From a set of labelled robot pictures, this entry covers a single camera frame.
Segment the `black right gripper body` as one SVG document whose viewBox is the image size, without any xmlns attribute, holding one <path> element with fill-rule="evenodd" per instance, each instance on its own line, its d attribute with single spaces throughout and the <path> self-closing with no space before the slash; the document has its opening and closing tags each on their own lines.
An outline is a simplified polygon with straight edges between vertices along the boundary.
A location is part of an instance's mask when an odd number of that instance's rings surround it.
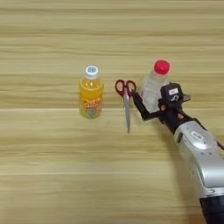
<svg viewBox="0 0 224 224">
<path fill-rule="evenodd" d="M 184 101 L 172 101 L 168 102 L 165 100 L 158 101 L 159 116 L 158 119 L 162 124 L 165 124 L 169 131 L 174 134 L 176 129 L 190 121 L 194 121 L 194 118 L 186 114 L 182 108 Z"/>
</svg>

